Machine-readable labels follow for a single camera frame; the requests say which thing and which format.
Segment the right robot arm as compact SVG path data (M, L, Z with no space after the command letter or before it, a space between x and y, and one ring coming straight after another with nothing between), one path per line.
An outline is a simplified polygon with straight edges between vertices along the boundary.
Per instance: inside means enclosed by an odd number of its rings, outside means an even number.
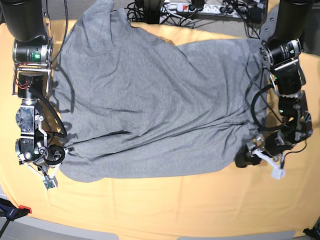
M47 99L52 74L54 40L48 7L40 0L2 0L1 23L14 37L12 93L21 99L16 113L20 138L16 141L19 164L48 176L57 169L67 150L53 144L65 138L65 126Z

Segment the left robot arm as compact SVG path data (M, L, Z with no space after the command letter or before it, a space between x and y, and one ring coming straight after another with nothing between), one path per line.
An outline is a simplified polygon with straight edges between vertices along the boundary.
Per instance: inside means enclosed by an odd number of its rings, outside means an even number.
M250 111L258 130L269 135L257 135L246 144L245 151L235 159L238 168L258 165L262 160L270 164L279 160L280 164L275 168L283 170L285 158L293 153L293 147L313 134L312 118L302 90L306 78L299 59L303 50L300 38L313 3L312 0L281 0L263 19L260 35L262 73L270 83L259 88ZM255 112L258 98L270 89L278 97L278 111L282 116L282 123L273 127L261 124Z

